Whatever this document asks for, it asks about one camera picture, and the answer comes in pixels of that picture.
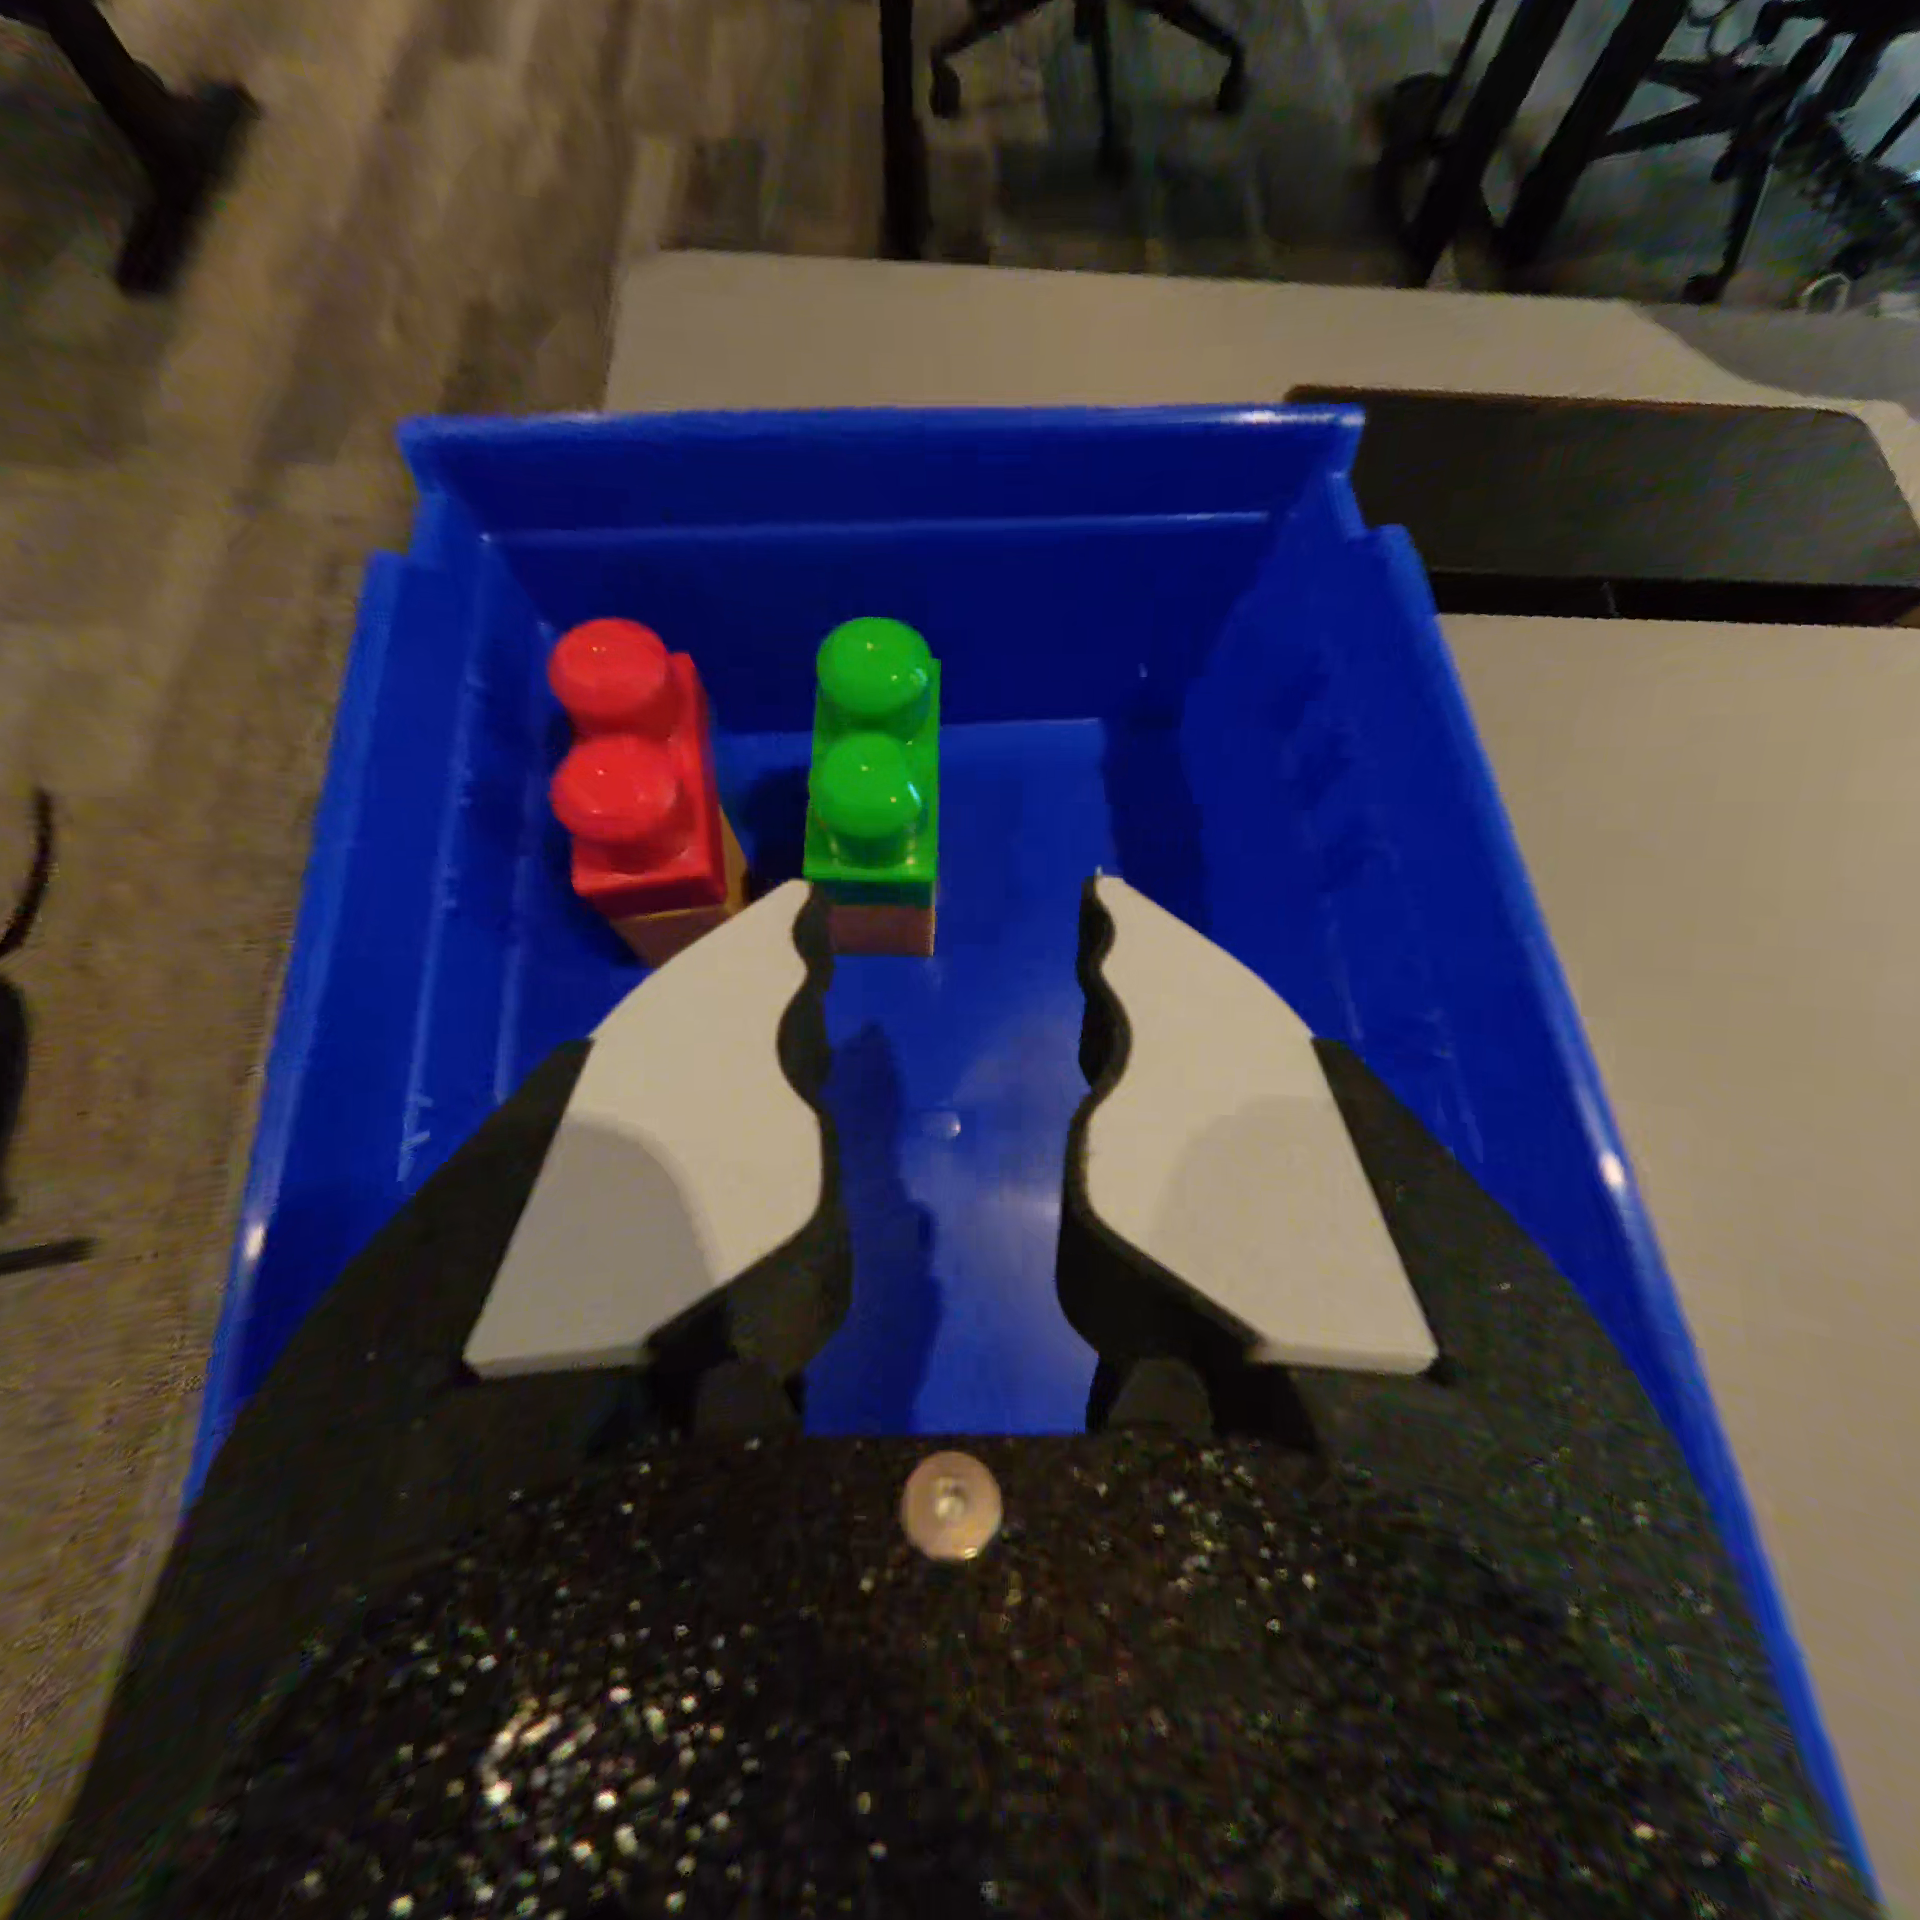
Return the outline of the black desk leg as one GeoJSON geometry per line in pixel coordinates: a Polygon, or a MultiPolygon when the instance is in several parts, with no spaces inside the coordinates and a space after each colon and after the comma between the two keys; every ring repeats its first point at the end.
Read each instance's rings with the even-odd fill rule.
{"type": "Polygon", "coordinates": [[[131,153],[146,200],[113,282],[126,297],[167,296],[255,122],[254,94],[237,82],[169,88],[129,55],[93,3],[5,3],[2,16],[53,41],[131,153]]]}

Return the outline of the green two-stud mega block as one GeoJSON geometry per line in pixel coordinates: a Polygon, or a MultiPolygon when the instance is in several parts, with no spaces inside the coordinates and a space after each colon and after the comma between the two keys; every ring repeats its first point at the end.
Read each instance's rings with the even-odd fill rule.
{"type": "Polygon", "coordinates": [[[857,615],[823,639],[806,763],[806,883],[853,905],[933,905],[942,721],[942,665],[914,626],[857,615]]]}

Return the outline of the black office chair base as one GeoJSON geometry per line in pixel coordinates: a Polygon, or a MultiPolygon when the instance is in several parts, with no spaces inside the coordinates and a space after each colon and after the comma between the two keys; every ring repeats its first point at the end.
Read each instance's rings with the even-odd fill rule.
{"type": "MultiPolygon", "coordinates": [[[[1011,30],[1018,20],[1042,12],[1049,3],[969,3],[965,24],[937,39],[928,54],[928,111],[953,120],[962,111],[962,82],[954,71],[960,55],[981,41],[1011,30]]],[[[1138,3],[1136,10],[1159,19],[1177,34],[1210,50],[1221,62],[1214,111],[1238,113],[1245,97],[1245,50],[1240,39],[1214,14],[1195,3],[1138,3]]],[[[1070,3],[1072,36],[1090,48],[1094,64],[1094,102],[1102,120],[1113,120],[1113,24],[1105,3],[1070,3]]]]}

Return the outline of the blue plastic storage bin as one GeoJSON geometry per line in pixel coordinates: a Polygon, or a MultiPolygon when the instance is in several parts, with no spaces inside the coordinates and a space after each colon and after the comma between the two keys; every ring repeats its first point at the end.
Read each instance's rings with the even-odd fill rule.
{"type": "Polygon", "coordinates": [[[898,617],[944,665],[942,945],[857,963],[833,1113],[929,1225],[875,1258],[829,1433],[1061,1436],[1094,1363],[1042,1304],[1070,920],[1144,892],[1349,1043],[1598,1313],[1728,1532],[1802,1798],[1864,1838],[1411,547],[1352,499],[1355,406],[427,418],[367,564],[264,1067],[192,1497],[377,1225],[634,982],[574,903],[544,670],[586,617],[688,647],[718,783],[799,871],[811,660],[898,617]]]}

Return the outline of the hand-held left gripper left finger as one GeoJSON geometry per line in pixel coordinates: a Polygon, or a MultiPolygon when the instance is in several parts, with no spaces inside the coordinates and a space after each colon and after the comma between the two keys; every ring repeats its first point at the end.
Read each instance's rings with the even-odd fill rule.
{"type": "Polygon", "coordinates": [[[789,881],[592,1032],[463,1346],[479,1379],[664,1368],[695,1330],[797,1380],[850,1307],[831,938],[789,881]]]}

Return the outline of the red two-stud mega block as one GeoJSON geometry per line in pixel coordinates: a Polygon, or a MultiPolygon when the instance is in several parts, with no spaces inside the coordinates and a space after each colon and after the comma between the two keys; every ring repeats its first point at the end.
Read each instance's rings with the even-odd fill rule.
{"type": "Polygon", "coordinates": [[[568,630],[545,665],[568,745],[547,785],[568,879],[603,920],[718,905],[721,806],[704,683],[626,617],[568,630]]]}

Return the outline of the black metal desk frame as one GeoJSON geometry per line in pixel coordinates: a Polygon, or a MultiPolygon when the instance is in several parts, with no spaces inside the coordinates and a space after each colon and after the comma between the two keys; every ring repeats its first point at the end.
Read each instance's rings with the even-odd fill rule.
{"type": "Polygon", "coordinates": [[[1591,170],[1701,139],[1717,142],[1710,184],[1731,200],[1718,256],[1686,279],[1681,304],[1705,310],[1728,296],[1776,176],[1842,234],[1824,282],[1853,287],[1877,271],[1914,267],[1914,170],[1894,164],[1914,136],[1914,99],[1867,148],[1849,136],[1888,54],[1914,41],[1914,4],[1624,4],[1494,220],[1487,171],[1574,4],[1510,4],[1494,50],[1473,68],[1498,10],[1477,4],[1451,67],[1410,76],[1382,102],[1375,204],[1410,287],[1425,287],[1465,234],[1482,238],[1502,273],[1526,273],[1591,170]]]}

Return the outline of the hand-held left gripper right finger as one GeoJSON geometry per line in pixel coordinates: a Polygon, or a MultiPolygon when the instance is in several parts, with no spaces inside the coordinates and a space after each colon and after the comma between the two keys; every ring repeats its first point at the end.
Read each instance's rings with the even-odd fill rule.
{"type": "Polygon", "coordinates": [[[1421,1376],[1437,1343],[1306,1023],[1257,971],[1094,875],[1079,908],[1085,1094],[1057,1294],[1102,1358],[1189,1330],[1253,1363],[1421,1376]]]}

